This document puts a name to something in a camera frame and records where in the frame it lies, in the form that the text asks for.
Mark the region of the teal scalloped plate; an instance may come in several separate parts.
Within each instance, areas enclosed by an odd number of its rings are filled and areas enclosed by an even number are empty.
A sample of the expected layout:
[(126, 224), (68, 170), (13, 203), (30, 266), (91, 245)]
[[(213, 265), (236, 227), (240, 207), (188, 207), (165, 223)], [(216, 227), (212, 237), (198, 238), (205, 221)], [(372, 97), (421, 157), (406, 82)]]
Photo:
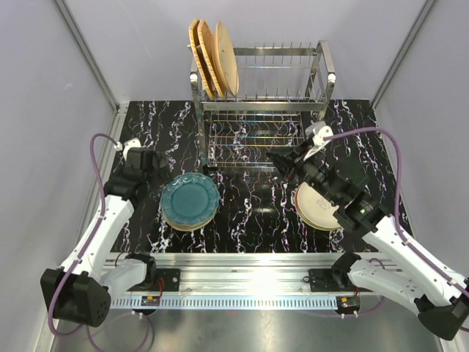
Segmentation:
[(215, 215), (220, 198), (211, 178), (202, 173), (187, 172), (164, 186), (160, 205), (167, 220), (194, 226)]

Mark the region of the cream bird painted plate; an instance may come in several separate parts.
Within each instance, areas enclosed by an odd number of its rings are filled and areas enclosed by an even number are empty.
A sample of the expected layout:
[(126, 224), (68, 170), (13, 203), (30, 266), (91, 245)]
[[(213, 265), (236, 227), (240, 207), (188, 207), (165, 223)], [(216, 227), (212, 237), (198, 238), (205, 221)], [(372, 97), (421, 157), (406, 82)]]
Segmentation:
[(240, 88), (237, 60), (228, 28), (221, 21), (217, 22), (213, 36), (213, 62), (223, 96), (227, 93), (237, 96)]

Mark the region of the woven bamboo tray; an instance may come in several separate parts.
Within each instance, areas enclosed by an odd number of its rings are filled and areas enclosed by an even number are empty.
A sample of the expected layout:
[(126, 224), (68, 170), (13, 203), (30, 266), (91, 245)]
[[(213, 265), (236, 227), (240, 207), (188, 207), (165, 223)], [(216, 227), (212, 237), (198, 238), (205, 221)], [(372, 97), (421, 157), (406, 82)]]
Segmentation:
[(211, 99), (226, 98), (226, 90), (219, 82), (214, 63), (214, 38), (206, 20), (201, 19), (197, 26), (199, 47), (202, 53), (204, 88)]
[(195, 59), (197, 69), (200, 73), (202, 79), (202, 86), (209, 96), (209, 98), (215, 98), (215, 87), (213, 85), (213, 81), (208, 70), (207, 63), (205, 62), (203, 53), (202, 53), (202, 45), (199, 41), (199, 34), (198, 34), (198, 26), (200, 20), (198, 18), (194, 18), (191, 22), (188, 33), (189, 33), (189, 40), (190, 40), (190, 47), (193, 54), (193, 58)]

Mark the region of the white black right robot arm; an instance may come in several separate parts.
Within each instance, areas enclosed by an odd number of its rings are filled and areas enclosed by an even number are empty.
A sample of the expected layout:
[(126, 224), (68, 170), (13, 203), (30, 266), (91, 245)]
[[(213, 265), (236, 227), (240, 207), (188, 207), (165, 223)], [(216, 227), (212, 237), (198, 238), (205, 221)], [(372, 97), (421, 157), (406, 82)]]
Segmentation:
[(375, 267), (357, 254), (343, 254), (332, 266), (340, 291), (356, 286), (388, 298), (417, 315), (437, 337), (451, 341), (468, 319), (468, 278), (451, 269), (399, 226), (399, 218), (365, 189), (368, 176), (348, 158), (320, 166), (312, 158), (269, 152), (286, 180), (297, 178), (337, 207), (345, 233), (382, 252), (404, 272)]

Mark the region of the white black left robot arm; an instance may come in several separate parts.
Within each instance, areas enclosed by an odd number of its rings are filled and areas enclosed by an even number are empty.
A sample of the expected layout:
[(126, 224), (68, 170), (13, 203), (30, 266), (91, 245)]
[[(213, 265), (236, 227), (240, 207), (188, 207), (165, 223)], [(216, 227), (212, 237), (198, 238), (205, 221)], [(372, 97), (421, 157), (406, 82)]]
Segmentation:
[(171, 180), (166, 157), (148, 147), (131, 147), (125, 163), (103, 184), (95, 217), (70, 255), (57, 269), (48, 268), (40, 278), (48, 324), (66, 320), (98, 327), (111, 303), (137, 287), (153, 289), (158, 282), (155, 260), (149, 254), (130, 253), (117, 267), (103, 267), (121, 229), (145, 200), (150, 186)]

